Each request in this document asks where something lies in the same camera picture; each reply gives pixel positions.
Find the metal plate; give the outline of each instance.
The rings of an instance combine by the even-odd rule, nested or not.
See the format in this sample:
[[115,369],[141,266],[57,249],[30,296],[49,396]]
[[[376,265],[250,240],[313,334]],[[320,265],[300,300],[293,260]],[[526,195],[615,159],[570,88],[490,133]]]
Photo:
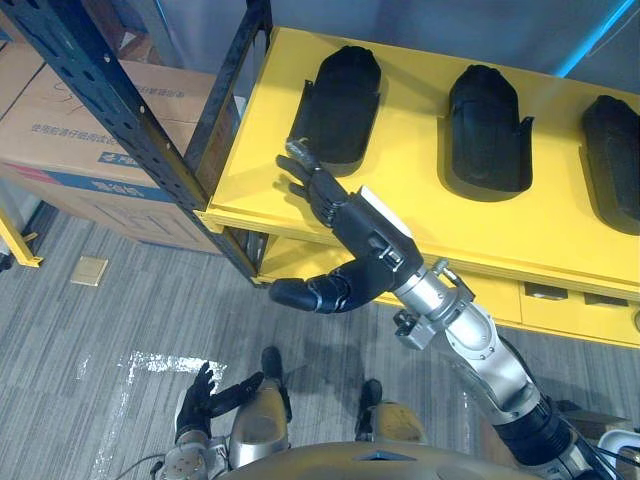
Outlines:
[[107,263],[109,260],[106,258],[81,256],[71,274],[71,283],[97,287],[107,268]]

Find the yellow post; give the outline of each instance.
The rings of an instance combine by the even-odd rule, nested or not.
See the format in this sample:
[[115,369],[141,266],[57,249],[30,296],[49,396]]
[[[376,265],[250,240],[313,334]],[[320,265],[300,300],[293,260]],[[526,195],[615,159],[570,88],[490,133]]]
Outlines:
[[20,265],[36,268],[40,266],[42,258],[36,257],[31,253],[22,235],[13,226],[11,219],[2,208],[0,208],[0,237],[9,245],[9,250],[11,250]]

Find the yellow shelf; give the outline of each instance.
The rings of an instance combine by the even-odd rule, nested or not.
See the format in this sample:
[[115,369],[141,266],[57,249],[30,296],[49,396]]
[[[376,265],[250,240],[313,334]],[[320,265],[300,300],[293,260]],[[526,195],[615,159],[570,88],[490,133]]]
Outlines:
[[[258,275],[261,282],[278,278],[310,278],[327,273],[353,257],[340,247],[271,236]],[[586,305],[582,293],[569,292],[566,300],[547,300],[524,294],[514,280],[458,272],[476,294],[476,302],[491,313],[499,325],[640,348],[640,331],[634,315],[640,304],[628,307]],[[376,301],[400,305],[385,293]]]
[[305,79],[343,45],[374,52],[381,105],[362,166],[340,179],[370,187],[412,229],[426,258],[466,271],[640,300],[640,243],[594,215],[580,163],[579,117],[601,94],[630,105],[630,93],[499,67],[533,115],[533,185],[518,197],[480,203],[438,177],[448,92],[473,62],[287,28],[274,30],[268,57],[216,193],[212,224],[337,245],[305,202],[287,193],[275,157],[295,117]]

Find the wall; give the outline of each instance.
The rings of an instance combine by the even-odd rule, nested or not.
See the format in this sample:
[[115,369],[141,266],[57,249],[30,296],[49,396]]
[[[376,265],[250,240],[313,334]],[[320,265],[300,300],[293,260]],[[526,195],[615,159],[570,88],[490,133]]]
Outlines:
[[[240,22],[245,2],[159,1],[186,67],[215,72]],[[276,25],[552,73],[621,2],[272,0],[272,11]],[[125,22],[139,23],[127,10],[126,0],[114,0],[114,4]],[[639,7],[636,0],[609,35]],[[640,93],[638,32],[640,15],[568,76]]]

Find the white tape on floor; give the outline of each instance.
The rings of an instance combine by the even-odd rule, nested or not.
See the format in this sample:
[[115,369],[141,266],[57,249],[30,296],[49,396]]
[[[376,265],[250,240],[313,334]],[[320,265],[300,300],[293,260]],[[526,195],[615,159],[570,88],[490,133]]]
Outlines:
[[[78,365],[78,377],[84,377],[86,372],[88,358]],[[122,431],[124,419],[127,413],[129,398],[131,397],[131,388],[135,380],[136,371],[145,370],[154,373],[191,373],[196,374],[204,362],[202,358],[178,357],[174,355],[161,355],[157,353],[146,353],[134,351],[125,363],[119,363],[119,367],[127,368],[127,378],[124,382],[116,387],[111,402],[109,404],[109,413],[105,425],[105,433],[98,448],[98,454],[91,469],[91,480],[104,480],[113,460],[115,453],[116,440]],[[212,379],[216,385],[213,389],[215,393],[218,385],[222,381],[226,365],[209,360],[209,368],[213,372]]]

